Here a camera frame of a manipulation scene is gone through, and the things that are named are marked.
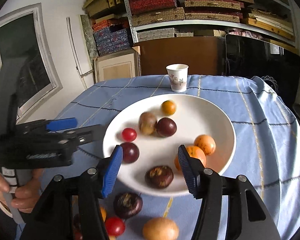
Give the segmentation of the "person's left hand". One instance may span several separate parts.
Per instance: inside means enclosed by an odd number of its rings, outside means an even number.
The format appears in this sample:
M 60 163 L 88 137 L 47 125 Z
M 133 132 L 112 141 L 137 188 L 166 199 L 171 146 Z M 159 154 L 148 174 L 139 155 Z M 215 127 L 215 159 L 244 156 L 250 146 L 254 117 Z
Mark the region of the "person's left hand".
M 40 178 L 44 169 L 35 169 L 32 171 L 32 179 L 26 185 L 18 187 L 15 190 L 15 198 L 11 201 L 11 207 L 18 209 L 23 213 L 31 213 L 37 203 L 40 194 Z M 8 208 L 3 193 L 9 193 L 9 183 L 3 178 L 0 173 L 0 207 L 6 210 Z

